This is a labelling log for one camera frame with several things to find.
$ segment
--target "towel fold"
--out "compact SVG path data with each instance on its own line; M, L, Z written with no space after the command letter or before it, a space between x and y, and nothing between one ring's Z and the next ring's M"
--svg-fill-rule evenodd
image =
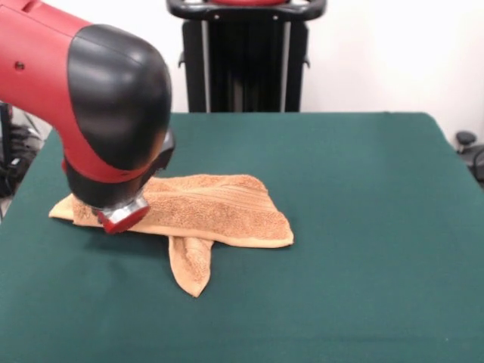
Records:
M144 197L150 212L130 231L169 237L175 280L195 297L208 284L214 241L252 248L293 243L286 217L277 210L264 184L250 175L152 178ZM57 203L49 217L101 227L91 209L72 194Z

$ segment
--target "red robot arm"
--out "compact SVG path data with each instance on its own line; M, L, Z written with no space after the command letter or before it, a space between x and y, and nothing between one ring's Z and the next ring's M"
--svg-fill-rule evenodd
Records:
M147 213L140 190L175 147L159 52L41 1L0 0L0 99L50 123L71 191L108 232Z

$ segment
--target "green tablecloth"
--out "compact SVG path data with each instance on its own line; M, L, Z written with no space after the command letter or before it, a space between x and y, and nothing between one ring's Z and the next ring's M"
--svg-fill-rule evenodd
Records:
M296 243L218 244L201 298L162 237L48 219L48 140L0 226L1 363L484 361L484 198L428 116L174 115L167 175L248 173Z

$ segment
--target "black stand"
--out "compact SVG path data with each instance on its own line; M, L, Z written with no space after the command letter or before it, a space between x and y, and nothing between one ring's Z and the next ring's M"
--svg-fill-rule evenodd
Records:
M169 0L183 25L190 112L299 112L305 20L326 1L241 7Z

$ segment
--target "towel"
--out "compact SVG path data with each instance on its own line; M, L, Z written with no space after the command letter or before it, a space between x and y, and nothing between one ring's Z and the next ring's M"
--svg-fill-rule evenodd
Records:
M286 217L264 184L251 175L151 178L143 195L150 212L130 231L168 236L175 281L194 297L208 284L214 241L252 248L293 244ZM58 202L49 217L102 227L90 207L72 194Z

